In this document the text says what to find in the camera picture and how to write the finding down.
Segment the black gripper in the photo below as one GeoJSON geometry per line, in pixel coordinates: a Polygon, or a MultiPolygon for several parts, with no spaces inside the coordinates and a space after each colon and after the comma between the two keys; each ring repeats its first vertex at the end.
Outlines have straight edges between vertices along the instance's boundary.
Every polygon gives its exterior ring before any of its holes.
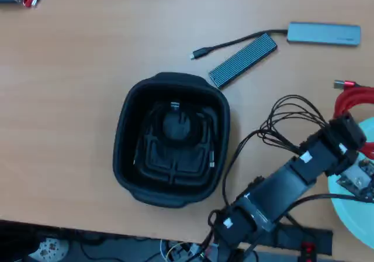
{"type": "Polygon", "coordinates": [[[354,150],[348,150],[344,155],[339,156],[337,161],[333,162],[333,165],[327,169],[325,175],[327,177],[332,175],[340,175],[345,170],[350,168],[358,158],[359,153],[354,150]]]}

